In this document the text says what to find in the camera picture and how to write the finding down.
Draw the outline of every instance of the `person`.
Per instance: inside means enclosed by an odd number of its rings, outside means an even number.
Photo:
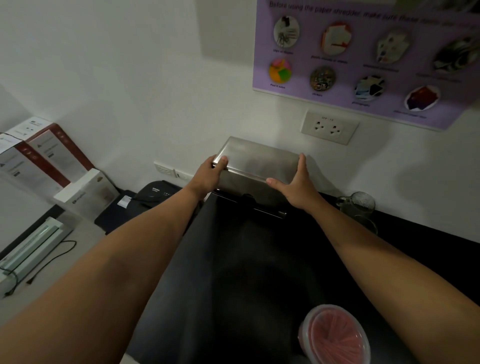
[[[214,157],[181,191],[103,238],[2,327],[2,364],[119,363],[193,210],[227,166],[222,157],[213,168]],[[291,184],[266,182],[315,218],[365,295],[422,364],[479,362],[480,307],[323,200],[303,154]]]

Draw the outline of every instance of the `silver metal container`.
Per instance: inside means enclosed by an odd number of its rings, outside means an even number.
[[[231,136],[213,164],[222,156],[228,157],[228,166],[220,175],[219,190],[236,196],[249,195],[260,205],[283,210],[287,199],[265,180],[272,177],[284,183],[292,182],[298,154]]]

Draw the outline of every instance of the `electrical outlet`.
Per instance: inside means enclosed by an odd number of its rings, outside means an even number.
[[[160,173],[166,174],[173,178],[177,177],[177,175],[175,174],[175,170],[173,168],[162,166],[158,162],[153,162],[153,164],[155,164],[156,170],[159,171]]]
[[[307,111],[300,131],[303,134],[347,145],[358,125],[358,121]]]
[[[191,174],[183,173],[178,170],[175,171],[175,174],[177,175],[178,178],[187,182],[193,178]]]

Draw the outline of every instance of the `plastic container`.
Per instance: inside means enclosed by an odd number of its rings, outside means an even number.
[[[312,364],[369,364],[370,345],[360,323],[333,304],[313,308],[299,328],[300,346]]]

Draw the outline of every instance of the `poster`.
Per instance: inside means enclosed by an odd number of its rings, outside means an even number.
[[[480,14],[257,0],[253,88],[447,129],[479,96]]]

